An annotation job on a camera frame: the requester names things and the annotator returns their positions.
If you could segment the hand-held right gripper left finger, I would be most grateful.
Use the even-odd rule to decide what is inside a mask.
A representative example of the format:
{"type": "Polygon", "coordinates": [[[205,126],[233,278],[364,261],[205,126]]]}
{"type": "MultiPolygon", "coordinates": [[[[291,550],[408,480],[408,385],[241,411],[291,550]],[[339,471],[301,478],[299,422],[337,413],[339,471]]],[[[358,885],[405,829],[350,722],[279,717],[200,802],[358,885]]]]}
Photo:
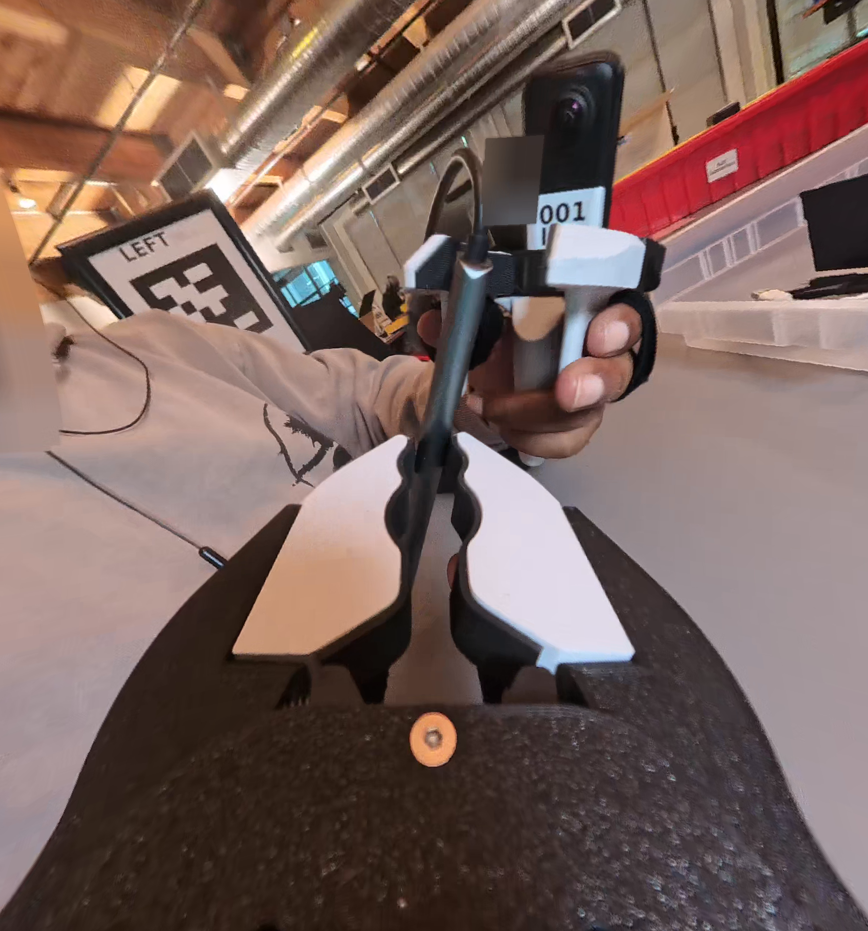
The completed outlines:
{"type": "Polygon", "coordinates": [[[412,465],[413,442],[396,436],[307,495],[232,658],[346,669],[367,704],[383,702],[412,629],[401,542],[412,465]]]}

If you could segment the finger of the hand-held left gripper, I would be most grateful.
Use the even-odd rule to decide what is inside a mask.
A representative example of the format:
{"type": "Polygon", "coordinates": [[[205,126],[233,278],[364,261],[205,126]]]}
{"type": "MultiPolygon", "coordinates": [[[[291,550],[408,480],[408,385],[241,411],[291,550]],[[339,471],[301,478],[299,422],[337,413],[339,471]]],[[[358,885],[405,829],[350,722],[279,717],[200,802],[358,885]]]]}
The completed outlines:
{"type": "Polygon", "coordinates": [[[587,225],[550,227],[545,248],[545,284],[636,288],[642,281],[646,242],[625,232],[587,225]]]}
{"type": "Polygon", "coordinates": [[[464,280],[466,243],[446,235],[432,235],[405,262],[403,287],[407,293],[450,292],[464,280]]]}

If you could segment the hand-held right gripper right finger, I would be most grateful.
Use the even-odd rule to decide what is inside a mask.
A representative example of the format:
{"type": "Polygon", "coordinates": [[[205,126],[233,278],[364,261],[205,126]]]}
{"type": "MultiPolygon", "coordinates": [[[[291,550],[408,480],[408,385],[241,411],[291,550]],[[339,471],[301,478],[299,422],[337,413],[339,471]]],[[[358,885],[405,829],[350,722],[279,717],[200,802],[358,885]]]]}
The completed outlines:
{"type": "Polygon", "coordinates": [[[635,648],[568,512],[524,470],[469,433],[452,440],[455,647],[498,704],[523,669],[561,690],[561,669],[630,663],[635,648]]]}

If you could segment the grey usb adapter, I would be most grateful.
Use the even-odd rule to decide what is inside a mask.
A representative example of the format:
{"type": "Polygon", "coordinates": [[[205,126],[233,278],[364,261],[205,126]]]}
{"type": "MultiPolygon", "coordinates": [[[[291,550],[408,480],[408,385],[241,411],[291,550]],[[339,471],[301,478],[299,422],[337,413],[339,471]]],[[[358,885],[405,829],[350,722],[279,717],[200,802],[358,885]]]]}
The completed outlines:
{"type": "Polygon", "coordinates": [[[447,307],[441,317],[424,430],[408,484],[404,547],[405,566],[412,575],[417,572],[441,472],[451,448],[454,416],[482,322],[491,269],[490,262],[471,262],[465,257],[458,258],[454,265],[447,307]]]}

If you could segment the clear plastic bin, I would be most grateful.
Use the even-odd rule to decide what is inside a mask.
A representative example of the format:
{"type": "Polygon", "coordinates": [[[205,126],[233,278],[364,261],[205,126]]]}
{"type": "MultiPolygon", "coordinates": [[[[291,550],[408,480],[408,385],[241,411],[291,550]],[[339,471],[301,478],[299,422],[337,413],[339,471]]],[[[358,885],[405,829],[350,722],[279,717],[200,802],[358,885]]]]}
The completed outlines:
{"type": "Polygon", "coordinates": [[[693,348],[868,372],[868,295],[784,296],[818,275],[801,194],[868,175],[868,124],[664,239],[661,332],[693,348]]]}

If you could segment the person's left forearm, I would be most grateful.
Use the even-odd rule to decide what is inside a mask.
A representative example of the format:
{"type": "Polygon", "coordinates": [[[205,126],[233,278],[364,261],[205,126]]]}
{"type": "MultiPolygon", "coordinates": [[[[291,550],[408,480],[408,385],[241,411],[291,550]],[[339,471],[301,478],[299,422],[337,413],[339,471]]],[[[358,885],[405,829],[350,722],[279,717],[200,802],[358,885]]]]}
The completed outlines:
{"type": "Polygon", "coordinates": [[[114,336],[252,391],[357,457],[394,436],[420,436],[433,363],[409,355],[377,360],[352,348],[307,354],[266,335],[198,324],[152,310],[111,325],[114,336]]]}

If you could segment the person's left hand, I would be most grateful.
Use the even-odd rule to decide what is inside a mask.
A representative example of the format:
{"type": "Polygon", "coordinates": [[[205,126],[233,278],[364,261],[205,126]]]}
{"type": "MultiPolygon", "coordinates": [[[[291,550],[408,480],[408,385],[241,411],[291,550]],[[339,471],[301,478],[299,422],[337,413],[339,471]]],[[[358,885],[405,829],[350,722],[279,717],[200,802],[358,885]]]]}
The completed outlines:
{"type": "Polygon", "coordinates": [[[483,426],[502,445],[540,459],[567,459],[590,442],[606,407],[627,392],[634,375],[632,355],[641,340],[636,308],[610,304],[589,325],[579,360],[564,369],[550,388],[523,390],[514,385],[512,323],[492,352],[471,369],[467,392],[454,417],[472,433],[483,426]]]}

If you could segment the person's grey hoodie torso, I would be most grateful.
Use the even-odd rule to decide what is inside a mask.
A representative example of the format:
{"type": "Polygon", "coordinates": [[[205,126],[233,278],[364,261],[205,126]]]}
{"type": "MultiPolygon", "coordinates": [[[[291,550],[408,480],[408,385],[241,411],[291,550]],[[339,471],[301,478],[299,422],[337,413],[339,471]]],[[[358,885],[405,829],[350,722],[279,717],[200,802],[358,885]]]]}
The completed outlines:
{"type": "Polygon", "coordinates": [[[172,615],[347,456],[279,410],[187,414],[0,457],[0,899],[31,868],[124,682],[172,615]],[[301,468],[316,467],[301,480],[301,468]]]}

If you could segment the red ribbed crate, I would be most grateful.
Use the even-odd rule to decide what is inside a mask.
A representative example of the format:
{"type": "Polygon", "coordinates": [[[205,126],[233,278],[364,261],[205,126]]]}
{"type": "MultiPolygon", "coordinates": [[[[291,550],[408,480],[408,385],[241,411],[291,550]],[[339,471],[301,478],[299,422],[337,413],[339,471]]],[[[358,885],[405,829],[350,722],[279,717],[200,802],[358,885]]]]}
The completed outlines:
{"type": "Polygon", "coordinates": [[[868,38],[614,184],[609,225],[654,237],[868,124],[868,38]]]}

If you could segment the framed tag sign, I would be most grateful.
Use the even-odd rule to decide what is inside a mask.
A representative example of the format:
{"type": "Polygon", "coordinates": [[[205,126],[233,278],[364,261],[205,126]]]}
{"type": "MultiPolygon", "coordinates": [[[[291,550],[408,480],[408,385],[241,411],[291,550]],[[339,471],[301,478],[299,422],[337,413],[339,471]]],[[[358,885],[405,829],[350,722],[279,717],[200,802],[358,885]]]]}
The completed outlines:
{"type": "Polygon", "coordinates": [[[311,350],[265,265],[208,190],[57,250],[71,281],[120,320],[160,310],[311,350]]]}

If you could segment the black flat device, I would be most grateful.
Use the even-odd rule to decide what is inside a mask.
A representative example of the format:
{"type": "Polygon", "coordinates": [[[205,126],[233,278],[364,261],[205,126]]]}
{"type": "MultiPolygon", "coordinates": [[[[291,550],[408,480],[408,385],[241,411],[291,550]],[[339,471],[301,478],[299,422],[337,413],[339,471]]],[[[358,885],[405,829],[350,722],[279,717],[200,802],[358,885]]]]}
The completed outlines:
{"type": "Polygon", "coordinates": [[[868,269],[868,174],[800,193],[814,268],[868,269]]]}

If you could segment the ceiling vent grille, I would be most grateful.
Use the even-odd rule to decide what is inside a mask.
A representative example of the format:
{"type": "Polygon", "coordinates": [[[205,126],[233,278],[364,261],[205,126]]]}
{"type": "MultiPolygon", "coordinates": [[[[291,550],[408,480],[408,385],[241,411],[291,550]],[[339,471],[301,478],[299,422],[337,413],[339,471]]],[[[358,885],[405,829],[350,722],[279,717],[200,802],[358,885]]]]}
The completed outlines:
{"type": "Polygon", "coordinates": [[[190,132],[173,150],[153,181],[169,201],[175,202],[204,187],[220,168],[219,154],[210,140],[190,132]]]}

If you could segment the silver air duct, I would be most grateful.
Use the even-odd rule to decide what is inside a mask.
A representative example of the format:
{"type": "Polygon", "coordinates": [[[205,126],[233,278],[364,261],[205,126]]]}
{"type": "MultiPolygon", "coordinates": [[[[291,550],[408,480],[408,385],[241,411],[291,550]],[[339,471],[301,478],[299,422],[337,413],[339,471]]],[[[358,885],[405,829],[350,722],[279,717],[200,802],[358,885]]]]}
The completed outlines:
{"type": "Polygon", "coordinates": [[[299,127],[311,108],[355,71],[358,60],[410,1],[325,2],[294,32],[216,138],[220,165],[252,171],[299,127]]]}
{"type": "Polygon", "coordinates": [[[529,44],[505,43],[452,80],[440,75],[426,99],[416,81],[392,81],[257,211],[251,237],[290,250],[384,170],[392,169],[396,180],[406,178],[566,46],[559,25],[529,44]]]}

